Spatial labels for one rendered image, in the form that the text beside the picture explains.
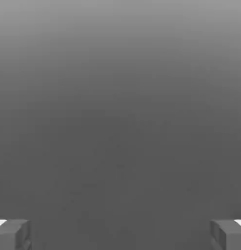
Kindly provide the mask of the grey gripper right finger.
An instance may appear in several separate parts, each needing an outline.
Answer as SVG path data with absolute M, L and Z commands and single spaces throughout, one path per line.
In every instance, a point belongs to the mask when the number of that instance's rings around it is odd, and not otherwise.
M 211 250 L 241 250 L 241 219 L 210 221 Z

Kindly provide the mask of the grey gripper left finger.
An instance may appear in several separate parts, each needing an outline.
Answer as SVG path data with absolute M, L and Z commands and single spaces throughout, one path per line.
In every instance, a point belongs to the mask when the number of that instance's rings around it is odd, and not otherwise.
M 32 250 L 31 221 L 0 219 L 0 250 Z

